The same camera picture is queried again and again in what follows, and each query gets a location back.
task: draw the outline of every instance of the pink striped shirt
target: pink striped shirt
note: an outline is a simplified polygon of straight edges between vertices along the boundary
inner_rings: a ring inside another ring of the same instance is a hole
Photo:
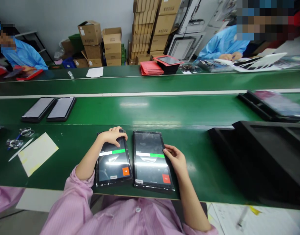
[[[170,200],[120,200],[93,215],[88,200],[93,194],[94,175],[88,180],[79,180],[73,169],[41,234],[218,234],[215,227],[203,233],[181,224]]]

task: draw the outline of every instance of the red button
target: red button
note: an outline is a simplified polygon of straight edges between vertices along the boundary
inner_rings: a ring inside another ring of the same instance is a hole
[[[169,175],[162,175],[162,177],[163,177],[163,182],[164,183],[168,183],[168,184],[171,183]]]

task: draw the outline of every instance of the sleeve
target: sleeve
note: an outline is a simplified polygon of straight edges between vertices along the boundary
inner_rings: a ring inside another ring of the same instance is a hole
[[[88,200],[92,196],[94,175],[80,180],[73,169],[66,180],[62,196],[52,206],[41,234],[75,234],[88,220],[92,212]]]
[[[218,230],[213,225],[211,226],[212,229],[210,231],[201,232],[201,231],[194,230],[188,225],[186,225],[185,223],[183,223],[183,230],[186,235],[218,235]]]
[[[31,59],[35,62],[34,67],[38,70],[40,70],[40,69],[48,70],[48,67],[47,67],[45,61],[43,60],[41,55],[35,50],[35,48],[30,46],[29,51],[30,51]]]
[[[200,51],[197,60],[203,59],[218,59],[221,52],[215,52],[218,44],[218,35],[214,35],[210,41],[205,45],[205,47]]]

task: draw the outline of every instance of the red tablet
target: red tablet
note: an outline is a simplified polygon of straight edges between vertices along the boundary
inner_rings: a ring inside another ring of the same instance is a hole
[[[32,78],[36,77],[38,74],[40,74],[42,72],[43,72],[43,70],[31,70],[31,71],[27,71],[27,72],[24,71],[18,75],[16,80],[28,81],[28,80],[31,80]]]

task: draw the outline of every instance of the pen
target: pen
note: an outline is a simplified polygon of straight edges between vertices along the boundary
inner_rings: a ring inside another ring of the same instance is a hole
[[[21,134],[19,134],[19,135],[16,137],[16,139],[19,139],[20,136],[21,136]],[[9,147],[7,150],[9,151],[9,150],[10,150],[10,147]]]
[[[16,152],[16,154],[14,154],[14,155],[8,160],[8,162],[11,161],[13,158],[15,158],[16,155],[18,155],[18,154],[22,151],[23,148],[25,148],[30,142],[33,141],[33,139],[34,139],[34,138],[31,138],[26,144],[24,144],[24,145],[20,148],[20,150],[18,150],[18,151]]]

